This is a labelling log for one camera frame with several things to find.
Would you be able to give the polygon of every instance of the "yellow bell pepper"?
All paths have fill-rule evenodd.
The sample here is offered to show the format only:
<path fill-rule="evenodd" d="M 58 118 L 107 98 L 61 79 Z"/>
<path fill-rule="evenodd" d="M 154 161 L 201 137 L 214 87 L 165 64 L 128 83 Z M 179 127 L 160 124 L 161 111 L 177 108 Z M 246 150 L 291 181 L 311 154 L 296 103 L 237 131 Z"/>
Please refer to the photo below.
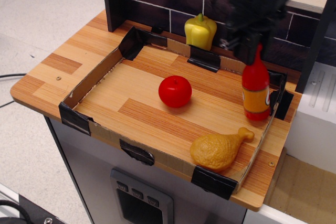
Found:
<path fill-rule="evenodd" d="M 187 45 L 210 50 L 217 31 L 217 24 L 202 13 L 188 19 L 184 25 Z"/>

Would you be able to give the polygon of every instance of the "cardboard box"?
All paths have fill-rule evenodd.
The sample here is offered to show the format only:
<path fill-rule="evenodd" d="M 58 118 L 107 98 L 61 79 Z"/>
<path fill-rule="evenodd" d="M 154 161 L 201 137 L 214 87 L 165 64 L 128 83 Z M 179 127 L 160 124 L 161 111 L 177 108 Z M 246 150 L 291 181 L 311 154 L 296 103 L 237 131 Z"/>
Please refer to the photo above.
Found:
<path fill-rule="evenodd" d="M 59 105 L 62 123 L 155 165 L 222 198 L 241 188 L 274 117 L 284 118 L 291 101 L 286 75 L 270 72 L 272 114 L 262 122 L 244 116 L 244 64 L 133 27 Z M 191 101 L 171 109 L 159 96 L 161 81 L 186 77 Z M 189 154 L 194 139 L 208 133 L 255 132 L 231 167 L 215 173 L 196 166 Z"/>

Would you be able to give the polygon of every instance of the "ketchup bottle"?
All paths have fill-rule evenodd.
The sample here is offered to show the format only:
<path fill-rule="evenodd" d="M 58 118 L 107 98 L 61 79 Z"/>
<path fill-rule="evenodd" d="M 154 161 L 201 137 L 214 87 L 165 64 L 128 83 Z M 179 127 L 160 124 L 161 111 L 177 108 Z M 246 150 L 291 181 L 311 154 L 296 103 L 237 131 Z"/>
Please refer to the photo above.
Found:
<path fill-rule="evenodd" d="M 243 71 L 243 104 L 247 118 L 255 121 L 270 115 L 269 73 L 260 58 L 262 45 L 259 44 L 255 61 Z"/>

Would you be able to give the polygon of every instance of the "toy apple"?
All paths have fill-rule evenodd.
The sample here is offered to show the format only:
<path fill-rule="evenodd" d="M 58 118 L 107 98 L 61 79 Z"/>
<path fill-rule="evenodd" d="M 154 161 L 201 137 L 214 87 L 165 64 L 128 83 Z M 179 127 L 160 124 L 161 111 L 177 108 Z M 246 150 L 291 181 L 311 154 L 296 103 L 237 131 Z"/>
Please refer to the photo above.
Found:
<path fill-rule="evenodd" d="M 182 76 L 169 76 L 159 86 L 159 97 L 169 107 L 179 108 L 188 103 L 192 88 Z"/>

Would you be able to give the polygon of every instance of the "bottle label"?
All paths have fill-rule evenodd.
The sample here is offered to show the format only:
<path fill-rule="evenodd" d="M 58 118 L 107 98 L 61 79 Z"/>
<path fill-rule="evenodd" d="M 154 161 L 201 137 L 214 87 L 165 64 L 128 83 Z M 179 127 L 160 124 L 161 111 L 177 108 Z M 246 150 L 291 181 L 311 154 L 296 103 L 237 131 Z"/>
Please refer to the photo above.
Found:
<path fill-rule="evenodd" d="M 269 86 L 263 90 L 251 91 L 243 87 L 244 109 L 251 113 L 262 113 L 269 108 Z"/>

